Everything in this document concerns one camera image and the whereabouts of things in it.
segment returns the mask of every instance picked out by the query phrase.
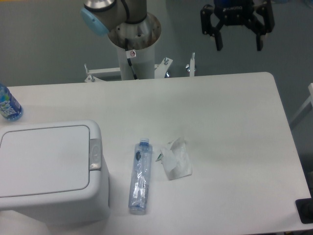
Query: gray floor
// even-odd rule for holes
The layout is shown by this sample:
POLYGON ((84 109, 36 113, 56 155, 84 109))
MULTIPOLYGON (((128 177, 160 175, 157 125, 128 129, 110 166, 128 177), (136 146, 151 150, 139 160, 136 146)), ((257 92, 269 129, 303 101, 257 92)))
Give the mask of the gray floor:
MULTIPOLYGON (((196 53, 197 75, 268 71, 275 77, 287 118, 309 96, 313 82, 313 9, 300 0, 273 5, 275 28, 261 52, 245 27, 224 27, 224 47, 201 33, 200 10, 211 0, 148 0, 162 24, 156 62, 174 60, 172 76, 196 53)), ((1 81, 8 86, 83 82, 89 69, 118 67, 108 38, 82 21, 82 0, 0 2, 1 81)), ((305 170, 313 170, 313 114, 293 131, 305 170)))

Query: blue bottle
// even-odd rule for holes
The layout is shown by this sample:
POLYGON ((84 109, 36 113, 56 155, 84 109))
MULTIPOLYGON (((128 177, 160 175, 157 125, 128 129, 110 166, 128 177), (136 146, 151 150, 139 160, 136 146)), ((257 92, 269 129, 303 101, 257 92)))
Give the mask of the blue bottle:
POLYGON ((0 83, 0 114, 9 121, 16 121, 23 115, 23 109, 9 89, 0 83))
POLYGON ((135 146, 134 165, 128 207, 133 214, 144 214, 147 207, 152 145, 142 138, 135 146))

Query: crumpled plastic bag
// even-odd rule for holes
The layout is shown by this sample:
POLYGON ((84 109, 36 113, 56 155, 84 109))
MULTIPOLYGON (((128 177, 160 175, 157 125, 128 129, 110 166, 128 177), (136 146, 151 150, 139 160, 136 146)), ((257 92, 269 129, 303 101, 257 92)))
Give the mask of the crumpled plastic bag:
POLYGON ((170 141, 161 149, 156 161, 161 160, 169 180, 178 179, 192 174, 192 165, 186 149, 184 137, 170 141))

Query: trash bin lid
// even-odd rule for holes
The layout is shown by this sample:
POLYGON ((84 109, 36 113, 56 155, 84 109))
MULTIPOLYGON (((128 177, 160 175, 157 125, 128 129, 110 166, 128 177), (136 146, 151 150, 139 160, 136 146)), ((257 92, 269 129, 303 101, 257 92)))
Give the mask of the trash bin lid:
POLYGON ((84 125, 0 132, 0 197, 57 193, 89 184, 84 125))

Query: bottle label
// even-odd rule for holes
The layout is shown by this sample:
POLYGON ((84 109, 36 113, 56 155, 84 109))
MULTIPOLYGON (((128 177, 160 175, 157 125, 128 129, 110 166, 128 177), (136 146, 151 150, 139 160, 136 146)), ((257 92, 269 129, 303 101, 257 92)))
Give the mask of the bottle label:
POLYGON ((0 113, 5 118, 14 118, 21 113, 21 105, 10 93, 7 99, 0 103, 0 113))

